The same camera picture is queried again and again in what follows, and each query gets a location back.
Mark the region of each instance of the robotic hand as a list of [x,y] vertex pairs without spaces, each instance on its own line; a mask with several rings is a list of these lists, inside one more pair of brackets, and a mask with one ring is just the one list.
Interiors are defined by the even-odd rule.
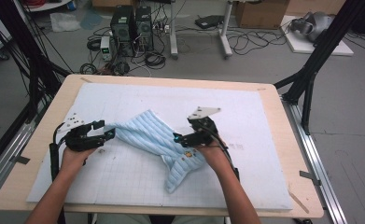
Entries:
[[[84,151],[96,147],[101,147],[109,139],[115,137],[115,129],[108,130],[104,134],[96,136],[87,136],[87,133],[93,128],[94,130],[105,126],[103,120],[94,121],[85,124],[83,119],[80,119],[77,114],[67,119],[65,123],[60,124],[53,135],[53,142],[49,145],[50,149],[50,169],[51,178],[54,180],[60,170],[59,148],[63,142],[74,151]],[[68,132],[58,143],[56,143],[57,133]]]
[[194,133],[182,135],[173,133],[174,141],[182,147],[196,147],[199,145],[208,146],[213,141],[217,141],[223,153],[225,153],[235,175],[240,179],[238,168],[232,164],[232,158],[228,152],[228,148],[223,144],[218,136],[218,129],[215,122],[208,116],[220,111],[220,108],[198,107],[197,110],[188,117],[188,122],[194,130]]

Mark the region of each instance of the wooden table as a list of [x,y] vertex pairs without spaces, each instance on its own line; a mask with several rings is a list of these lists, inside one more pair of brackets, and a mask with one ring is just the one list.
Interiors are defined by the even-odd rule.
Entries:
[[[40,164],[49,150],[49,143],[57,125],[63,122],[75,101],[83,83],[113,83],[147,86],[193,87],[257,91],[269,121],[274,145],[284,171],[293,209],[287,212],[259,211],[260,217],[322,217],[324,212],[310,179],[301,177],[299,171],[307,172],[301,151],[290,127],[286,112],[275,87],[271,84],[238,83],[146,77],[100,77],[71,75],[63,83],[44,118],[27,144],[22,156],[31,159],[28,164],[16,163],[0,190],[0,210],[27,211],[35,207],[26,198],[35,182]],[[125,206],[99,204],[66,204],[67,212],[131,213],[191,216],[227,216],[226,209],[219,208],[175,208],[155,206]]]

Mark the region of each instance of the cardboard box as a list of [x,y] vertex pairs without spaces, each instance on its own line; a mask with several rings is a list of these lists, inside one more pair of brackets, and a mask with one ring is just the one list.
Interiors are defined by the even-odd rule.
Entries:
[[289,0],[265,0],[258,4],[239,3],[235,18],[241,28],[278,29]]
[[304,16],[309,11],[322,11],[336,15],[344,2],[345,0],[290,0],[286,14],[290,16]]
[[92,0],[92,6],[99,9],[114,10],[117,5],[134,6],[135,0]]

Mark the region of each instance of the cloth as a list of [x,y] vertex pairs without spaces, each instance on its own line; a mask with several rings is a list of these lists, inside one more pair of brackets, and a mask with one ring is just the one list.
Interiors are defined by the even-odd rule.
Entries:
[[75,31],[80,29],[77,17],[65,13],[51,13],[51,28],[53,32]]
[[111,128],[116,128],[116,136],[120,140],[161,156],[170,171],[165,181],[165,189],[169,193],[174,192],[190,171],[205,164],[205,158],[199,151],[174,142],[174,131],[151,110],[127,122],[105,126],[105,130]]

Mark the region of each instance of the white cloth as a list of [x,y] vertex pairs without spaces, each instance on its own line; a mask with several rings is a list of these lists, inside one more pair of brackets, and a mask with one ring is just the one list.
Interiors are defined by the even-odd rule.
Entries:
[[174,142],[173,130],[151,110],[124,123],[113,123],[105,130],[116,128],[120,140],[147,152],[161,156],[170,170],[165,189],[172,193],[192,170],[206,163],[204,156],[192,147]]

